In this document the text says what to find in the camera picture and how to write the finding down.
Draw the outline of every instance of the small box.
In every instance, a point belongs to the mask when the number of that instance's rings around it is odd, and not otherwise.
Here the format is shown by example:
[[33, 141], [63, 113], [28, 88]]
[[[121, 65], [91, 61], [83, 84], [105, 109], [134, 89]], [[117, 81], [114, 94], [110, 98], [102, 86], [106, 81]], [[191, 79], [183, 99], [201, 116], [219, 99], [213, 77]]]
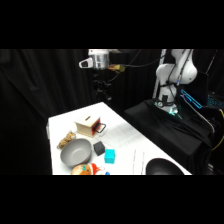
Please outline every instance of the small box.
[[106, 149], [105, 163], [109, 163], [109, 164], [114, 164], [115, 163], [115, 150]]
[[95, 145], [93, 145], [93, 147], [97, 156], [100, 156], [105, 153], [105, 146], [103, 145], [102, 142], [96, 143]]
[[79, 134], [86, 135], [91, 138], [93, 138], [97, 133], [96, 131], [101, 128], [100, 116], [84, 115], [78, 118], [75, 123]]

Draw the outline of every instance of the orange object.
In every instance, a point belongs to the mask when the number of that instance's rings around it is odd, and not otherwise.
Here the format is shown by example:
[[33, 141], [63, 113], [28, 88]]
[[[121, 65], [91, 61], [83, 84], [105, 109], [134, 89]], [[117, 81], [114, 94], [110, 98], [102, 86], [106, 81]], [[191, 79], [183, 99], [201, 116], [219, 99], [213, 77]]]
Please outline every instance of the orange object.
[[90, 163], [90, 164], [82, 164], [79, 166], [76, 166], [73, 170], [71, 175], [73, 176], [94, 176], [98, 171], [101, 171], [99, 167], [97, 167], [96, 164]]

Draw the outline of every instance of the red object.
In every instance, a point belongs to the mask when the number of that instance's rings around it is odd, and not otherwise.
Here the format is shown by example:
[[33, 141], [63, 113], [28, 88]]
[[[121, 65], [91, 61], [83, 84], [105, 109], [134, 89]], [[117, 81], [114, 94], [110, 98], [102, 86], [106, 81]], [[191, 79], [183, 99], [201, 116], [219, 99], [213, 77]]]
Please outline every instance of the red object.
[[96, 175], [96, 173], [100, 171], [100, 169], [96, 166], [96, 164], [90, 163], [89, 165], [92, 167], [92, 175]]
[[100, 119], [93, 125], [93, 127], [92, 127], [92, 134], [93, 135], [95, 135], [96, 131], [98, 131], [101, 128], [101, 125], [99, 125], [99, 127], [96, 130], [94, 130], [96, 125], [99, 124], [99, 123], [100, 123]]

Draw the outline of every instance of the yellow object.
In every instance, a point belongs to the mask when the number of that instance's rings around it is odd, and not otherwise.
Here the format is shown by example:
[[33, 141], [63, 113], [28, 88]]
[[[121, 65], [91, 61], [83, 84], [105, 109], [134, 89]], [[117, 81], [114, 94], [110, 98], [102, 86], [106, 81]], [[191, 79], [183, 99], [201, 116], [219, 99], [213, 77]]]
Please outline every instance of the yellow object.
[[63, 140], [61, 140], [61, 142], [59, 143], [57, 148], [58, 149], [63, 149], [69, 142], [71, 142], [75, 139], [76, 139], [76, 135], [72, 131], [70, 131], [67, 134], [67, 136]]
[[224, 136], [223, 136], [221, 142], [214, 149], [212, 149], [212, 151], [216, 150], [222, 144], [223, 140], [224, 140]]
[[125, 67], [122, 65], [110, 65], [110, 67], [108, 69], [111, 71], [116, 71], [116, 72], [124, 72], [125, 71]]

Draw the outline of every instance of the blue light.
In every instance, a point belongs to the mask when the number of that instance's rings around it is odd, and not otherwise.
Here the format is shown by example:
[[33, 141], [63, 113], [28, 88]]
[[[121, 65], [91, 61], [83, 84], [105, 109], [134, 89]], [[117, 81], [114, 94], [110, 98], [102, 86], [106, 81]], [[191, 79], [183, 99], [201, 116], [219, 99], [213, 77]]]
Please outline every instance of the blue light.
[[184, 94], [184, 97], [186, 96], [187, 99], [193, 103], [197, 108], [201, 109], [202, 105], [200, 103], [198, 103], [193, 97], [191, 97], [189, 94], [187, 94], [183, 89], [181, 90], [181, 93]]
[[211, 98], [210, 96], [208, 96], [208, 104], [211, 106], [224, 106], [221, 102]]
[[175, 113], [173, 112], [173, 109], [172, 108], [170, 109], [169, 114], [172, 114], [173, 116], [175, 116]]

